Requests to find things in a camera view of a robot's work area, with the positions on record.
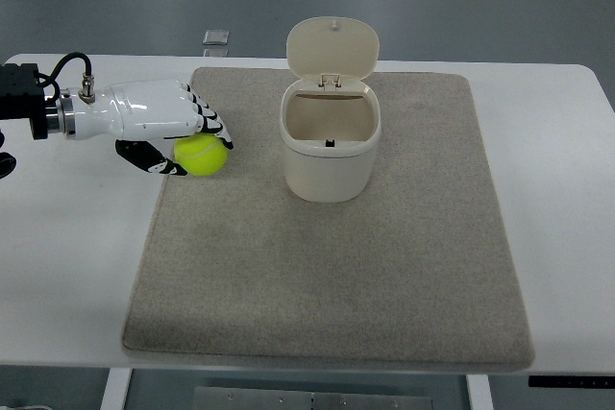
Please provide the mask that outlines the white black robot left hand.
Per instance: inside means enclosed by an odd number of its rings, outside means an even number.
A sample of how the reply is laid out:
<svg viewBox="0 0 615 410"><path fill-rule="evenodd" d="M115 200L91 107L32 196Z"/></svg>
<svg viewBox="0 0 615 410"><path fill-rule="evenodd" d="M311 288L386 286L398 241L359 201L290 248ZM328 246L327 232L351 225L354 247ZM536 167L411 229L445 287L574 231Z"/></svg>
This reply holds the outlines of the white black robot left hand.
<svg viewBox="0 0 615 410"><path fill-rule="evenodd" d="M153 140L203 133L215 136L228 150L234 147L220 115L190 85L174 79L107 86L90 103L74 88L63 90L47 110L47 128L72 140L108 134L115 139L116 152L133 166L169 176L188 172Z"/></svg>

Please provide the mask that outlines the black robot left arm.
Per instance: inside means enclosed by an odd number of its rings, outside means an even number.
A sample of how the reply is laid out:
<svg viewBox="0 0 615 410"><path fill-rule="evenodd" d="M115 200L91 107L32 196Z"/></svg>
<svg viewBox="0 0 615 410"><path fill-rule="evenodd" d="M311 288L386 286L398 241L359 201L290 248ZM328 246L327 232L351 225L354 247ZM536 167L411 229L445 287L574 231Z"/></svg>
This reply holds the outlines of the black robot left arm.
<svg viewBox="0 0 615 410"><path fill-rule="evenodd" d="M34 140L46 139L59 127L56 80L35 63L1 65L1 120L27 119Z"/></svg>

